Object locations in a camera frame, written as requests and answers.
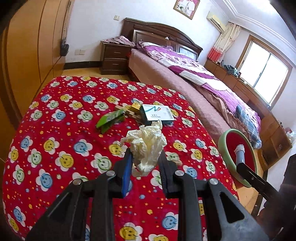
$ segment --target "picture frame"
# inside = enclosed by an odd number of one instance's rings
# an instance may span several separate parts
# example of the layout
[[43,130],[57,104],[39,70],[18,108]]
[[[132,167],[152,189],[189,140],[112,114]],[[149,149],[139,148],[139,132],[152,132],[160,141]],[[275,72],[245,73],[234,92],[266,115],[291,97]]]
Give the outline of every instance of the picture frame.
[[177,0],[174,10],[192,20],[200,0]]

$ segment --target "wooden headboard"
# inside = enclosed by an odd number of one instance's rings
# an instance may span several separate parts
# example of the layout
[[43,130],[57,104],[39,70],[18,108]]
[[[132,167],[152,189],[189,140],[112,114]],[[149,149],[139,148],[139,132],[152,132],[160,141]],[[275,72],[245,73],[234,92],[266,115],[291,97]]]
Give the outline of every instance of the wooden headboard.
[[121,35],[134,43],[144,41],[172,46],[174,51],[183,53],[195,60],[202,51],[202,48],[195,44],[186,34],[162,23],[149,23],[125,18]]

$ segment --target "ceiling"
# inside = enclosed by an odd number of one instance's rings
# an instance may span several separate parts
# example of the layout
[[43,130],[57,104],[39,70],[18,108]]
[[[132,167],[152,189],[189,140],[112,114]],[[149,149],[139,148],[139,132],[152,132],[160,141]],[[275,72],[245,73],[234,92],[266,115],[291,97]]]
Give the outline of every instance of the ceiling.
[[211,0],[230,19],[266,39],[296,65],[296,40],[268,0]]

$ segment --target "pink bed sheet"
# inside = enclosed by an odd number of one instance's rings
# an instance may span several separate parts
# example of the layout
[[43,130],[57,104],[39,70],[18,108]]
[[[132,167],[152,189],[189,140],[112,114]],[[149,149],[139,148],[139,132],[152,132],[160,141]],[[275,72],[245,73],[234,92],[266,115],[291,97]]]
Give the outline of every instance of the pink bed sheet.
[[219,137],[230,129],[222,115],[201,93],[181,77],[147,55],[132,49],[128,66],[142,83],[159,85],[181,92],[195,110],[215,143],[218,143]]

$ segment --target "window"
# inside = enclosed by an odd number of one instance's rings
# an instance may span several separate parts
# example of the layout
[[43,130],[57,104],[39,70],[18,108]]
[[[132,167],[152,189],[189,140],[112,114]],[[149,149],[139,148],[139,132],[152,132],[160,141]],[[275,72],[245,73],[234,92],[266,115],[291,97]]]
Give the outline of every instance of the window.
[[292,70],[291,65],[268,45],[250,35],[236,65],[246,81],[270,106],[281,95]]

